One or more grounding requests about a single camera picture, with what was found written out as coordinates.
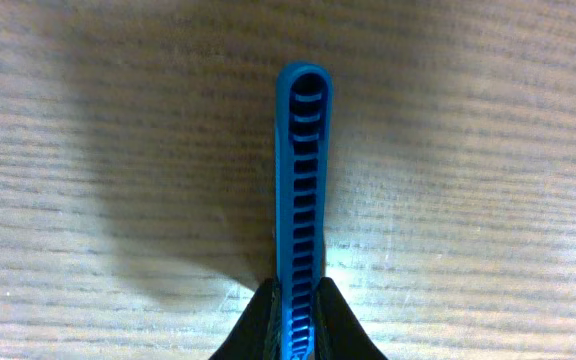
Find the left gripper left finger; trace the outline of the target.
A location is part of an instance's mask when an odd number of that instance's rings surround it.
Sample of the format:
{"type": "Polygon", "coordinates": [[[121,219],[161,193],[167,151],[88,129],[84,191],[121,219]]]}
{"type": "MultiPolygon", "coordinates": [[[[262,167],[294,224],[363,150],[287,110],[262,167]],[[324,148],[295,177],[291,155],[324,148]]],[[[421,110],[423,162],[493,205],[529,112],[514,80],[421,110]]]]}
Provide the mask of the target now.
{"type": "Polygon", "coordinates": [[[280,285],[266,279],[210,360],[278,360],[280,333],[280,285]]]}

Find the blue disposable razor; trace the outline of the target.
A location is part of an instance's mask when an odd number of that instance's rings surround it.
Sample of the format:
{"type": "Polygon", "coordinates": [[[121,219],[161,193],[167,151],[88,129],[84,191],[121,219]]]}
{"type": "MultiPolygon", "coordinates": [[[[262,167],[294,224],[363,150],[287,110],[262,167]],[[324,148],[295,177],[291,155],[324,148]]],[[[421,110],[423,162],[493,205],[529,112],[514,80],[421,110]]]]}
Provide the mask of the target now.
{"type": "Polygon", "coordinates": [[[281,288],[280,355],[314,351],[314,292],[322,277],[333,83],[321,66],[296,62],[280,72],[275,110],[275,227],[281,288]]]}

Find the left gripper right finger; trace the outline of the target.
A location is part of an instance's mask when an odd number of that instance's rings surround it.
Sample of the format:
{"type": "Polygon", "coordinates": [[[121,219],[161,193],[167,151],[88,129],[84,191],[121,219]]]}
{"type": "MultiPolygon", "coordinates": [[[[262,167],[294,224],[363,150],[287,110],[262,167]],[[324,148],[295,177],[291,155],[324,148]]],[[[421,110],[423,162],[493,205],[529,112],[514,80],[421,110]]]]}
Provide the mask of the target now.
{"type": "Polygon", "coordinates": [[[313,319],[316,360],[386,360],[329,277],[316,288],[313,319]]]}

